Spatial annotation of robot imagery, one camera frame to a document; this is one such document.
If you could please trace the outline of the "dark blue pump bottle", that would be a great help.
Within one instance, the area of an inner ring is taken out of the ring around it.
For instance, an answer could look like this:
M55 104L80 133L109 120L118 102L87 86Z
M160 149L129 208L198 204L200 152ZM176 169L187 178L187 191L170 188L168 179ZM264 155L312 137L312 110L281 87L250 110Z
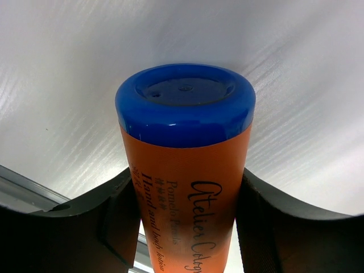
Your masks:
M115 107L155 272L223 272L256 96L202 64L140 71Z

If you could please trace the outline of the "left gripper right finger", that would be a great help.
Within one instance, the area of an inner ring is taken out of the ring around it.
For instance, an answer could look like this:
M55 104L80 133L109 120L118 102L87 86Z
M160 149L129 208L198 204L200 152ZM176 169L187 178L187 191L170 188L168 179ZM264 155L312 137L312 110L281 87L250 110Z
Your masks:
M245 170L236 214L244 272L363 272L363 216L303 202Z

